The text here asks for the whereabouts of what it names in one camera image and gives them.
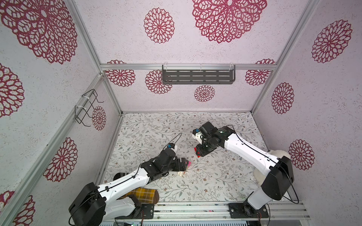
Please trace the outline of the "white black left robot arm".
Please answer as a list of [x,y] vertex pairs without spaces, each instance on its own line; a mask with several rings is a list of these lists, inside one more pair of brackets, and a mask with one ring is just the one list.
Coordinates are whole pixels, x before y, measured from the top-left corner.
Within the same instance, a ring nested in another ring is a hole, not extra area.
[[106,184],[93,182],[83,187],[69,207],[69,225],[98,226],[104,220],[117,217],[134,218],[141,212],[141,203],[127,193],[165,177],[170,172],[184,172],[190,162],[176,156],[172,148],[166,148],[137,170]]

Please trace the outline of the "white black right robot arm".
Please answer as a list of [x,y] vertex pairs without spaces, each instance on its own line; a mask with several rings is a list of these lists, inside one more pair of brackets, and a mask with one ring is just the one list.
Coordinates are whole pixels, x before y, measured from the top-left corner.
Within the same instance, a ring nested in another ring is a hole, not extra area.
[[232,125],[217,128],[208,121],[194,129],[192,136],[199,142],[195,147],[198,157],[204,157],[222,147],[248,161],[265,176],[262,185],[243,202],[242,211],[245,214],[250,216],[270,201],[281,200],[293,187],[292,161],[286,156],[276,157],[247,142]]

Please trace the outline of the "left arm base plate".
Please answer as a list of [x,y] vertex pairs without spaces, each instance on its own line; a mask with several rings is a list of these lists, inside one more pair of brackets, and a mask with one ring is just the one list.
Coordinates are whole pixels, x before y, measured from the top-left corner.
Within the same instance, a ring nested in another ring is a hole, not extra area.
[[124,219],[153,219],[154,208],[154,204],[141,204],[141,206],[136,206],[135,210]]

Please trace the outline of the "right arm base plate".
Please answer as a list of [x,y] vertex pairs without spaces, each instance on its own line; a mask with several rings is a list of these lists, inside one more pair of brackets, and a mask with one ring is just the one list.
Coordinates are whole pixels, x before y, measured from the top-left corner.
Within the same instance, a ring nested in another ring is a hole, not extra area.
[[265,205],[258,210],[247,202],[229,203],[228,206],[231,218],[269,218],[268,208]]

